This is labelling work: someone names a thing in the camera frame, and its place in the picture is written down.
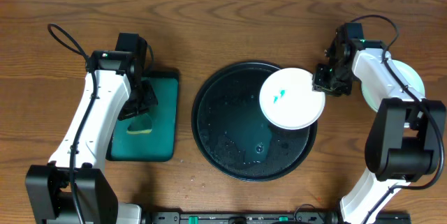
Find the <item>green yellow scrub sponge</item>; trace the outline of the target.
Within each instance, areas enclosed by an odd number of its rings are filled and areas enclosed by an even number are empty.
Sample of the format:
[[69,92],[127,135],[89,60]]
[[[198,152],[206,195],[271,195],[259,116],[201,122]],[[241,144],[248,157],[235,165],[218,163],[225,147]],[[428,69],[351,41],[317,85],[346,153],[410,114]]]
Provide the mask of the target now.
[[129,135],[149,134],[152,132],[152,119],[148,114],[141,114],[131,119],[126,130]]

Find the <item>mint plate bottom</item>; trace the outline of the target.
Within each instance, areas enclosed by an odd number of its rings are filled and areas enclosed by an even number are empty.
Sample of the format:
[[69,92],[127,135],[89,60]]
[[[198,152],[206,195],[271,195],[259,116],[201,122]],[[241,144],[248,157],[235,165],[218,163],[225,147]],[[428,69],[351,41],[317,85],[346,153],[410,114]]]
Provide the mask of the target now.
[[[425,86],[419,74],[404,62],[393,60],[394,65],[397,67],[398,71],[403,75],[405,80],[420,94],[425,95]],[[375,112],[378,111],[379,104],[373,101],[372,95],[370,94],[368,88],[362,83],[361,84],[362,95],[369,105],[369,107]]]

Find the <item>white plate top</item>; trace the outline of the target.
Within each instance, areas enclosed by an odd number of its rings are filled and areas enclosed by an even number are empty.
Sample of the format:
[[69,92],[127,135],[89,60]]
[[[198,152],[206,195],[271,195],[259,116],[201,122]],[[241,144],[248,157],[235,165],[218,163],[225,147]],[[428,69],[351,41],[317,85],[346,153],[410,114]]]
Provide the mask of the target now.
[[286,130],[315,123],[325,107],[325,94],[314,91],[313,75],[301,68],[282,68],[263,83],[259,103],[265,118]]

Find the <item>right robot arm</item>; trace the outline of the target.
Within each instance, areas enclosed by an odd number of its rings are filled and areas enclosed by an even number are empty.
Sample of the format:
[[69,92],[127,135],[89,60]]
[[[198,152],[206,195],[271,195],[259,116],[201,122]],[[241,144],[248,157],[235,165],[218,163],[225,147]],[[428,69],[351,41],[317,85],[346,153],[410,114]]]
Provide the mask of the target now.
[[319,64],[314,90],[349,95],[354,80],[379,104],[365,144],[366,169],[339,201],[336,223],[373,223],[400,190],[421,191],[441,177],[446,106],[418,93],[398,71],[380,40],[338,36]]

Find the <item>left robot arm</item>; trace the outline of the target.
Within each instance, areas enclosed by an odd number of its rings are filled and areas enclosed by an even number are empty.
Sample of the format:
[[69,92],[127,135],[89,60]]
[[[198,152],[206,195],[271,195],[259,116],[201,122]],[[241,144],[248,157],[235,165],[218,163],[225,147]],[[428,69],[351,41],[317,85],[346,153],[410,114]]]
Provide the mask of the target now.
[[62,143],[45,165],[32,165],[25,186],[37,223],[144,223],[137,204],[117,199],[105,178],[116,123],[148,111],[142,82],[146,50],[95,51],[84,92]]

